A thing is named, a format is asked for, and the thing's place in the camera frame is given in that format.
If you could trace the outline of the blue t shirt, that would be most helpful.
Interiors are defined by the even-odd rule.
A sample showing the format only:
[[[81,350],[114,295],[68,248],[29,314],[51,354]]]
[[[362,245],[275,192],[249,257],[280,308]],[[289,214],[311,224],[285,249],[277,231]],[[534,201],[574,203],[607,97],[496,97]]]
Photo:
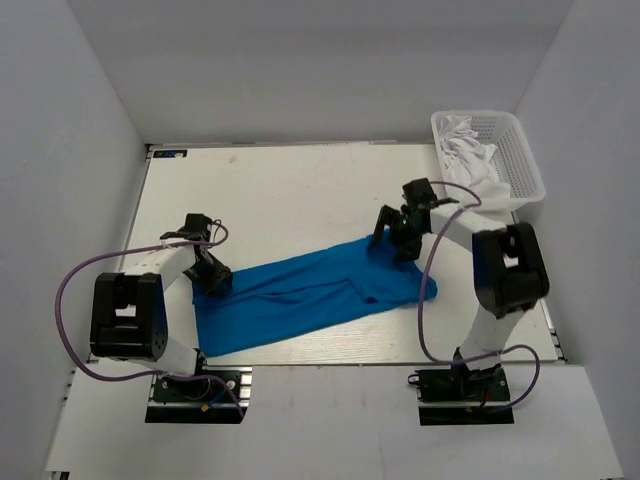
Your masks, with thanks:
[[[395,261],[369,237],[235,272],[221,298],[193,292],[200,349],[209,357],[264,346],[432,300],[433,278]]]

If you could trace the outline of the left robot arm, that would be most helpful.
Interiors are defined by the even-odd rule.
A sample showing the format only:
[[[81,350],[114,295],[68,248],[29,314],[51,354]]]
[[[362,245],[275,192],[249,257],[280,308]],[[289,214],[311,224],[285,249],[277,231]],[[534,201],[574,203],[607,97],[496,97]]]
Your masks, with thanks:
[[[201,368],[202,354],[169,333],[165,291],[181,276],[214,299],[232,289],[233,274],[203,246],[166,246],[116,273],[100,274],[94,285],[90,329],[91,353],[136,363],[159,374],[176,376],[188,398],[199,399],[211,387]]]

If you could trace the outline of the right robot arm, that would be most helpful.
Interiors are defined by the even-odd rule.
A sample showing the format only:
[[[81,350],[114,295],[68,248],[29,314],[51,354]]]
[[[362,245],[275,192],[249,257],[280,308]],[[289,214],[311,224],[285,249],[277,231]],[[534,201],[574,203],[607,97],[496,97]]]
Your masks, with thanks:
[[[549,279],[533,227],[487,219],[457,203],[409,203],[381,207],[367,247],[384,238],[395,248],[396,262],[416,260],[422,239],[436,233],[435,247],[446,237],[471,252],[478,309],[450,370],[436,382],[444,401],[477,399],[499,382],[506,343],[525,313],[549,293]]]

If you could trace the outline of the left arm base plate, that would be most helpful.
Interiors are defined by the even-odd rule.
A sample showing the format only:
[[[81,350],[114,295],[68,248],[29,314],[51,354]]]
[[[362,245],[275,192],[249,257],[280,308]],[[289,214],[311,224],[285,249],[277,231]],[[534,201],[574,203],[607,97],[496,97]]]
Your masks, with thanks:
[[[205,379],[152,379],[145,422],[149,424],[239,425],[247,412],[253,369],[202,365]]]

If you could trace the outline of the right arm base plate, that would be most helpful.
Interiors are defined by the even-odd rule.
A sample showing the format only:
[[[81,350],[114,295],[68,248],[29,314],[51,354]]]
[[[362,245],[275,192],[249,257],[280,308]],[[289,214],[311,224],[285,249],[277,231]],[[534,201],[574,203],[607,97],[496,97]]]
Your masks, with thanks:
[[[454,368],[416,370],[407,383],[417,391],[423,427],[514,423],[511,394],[501,367],[485,378],[467,376]]]

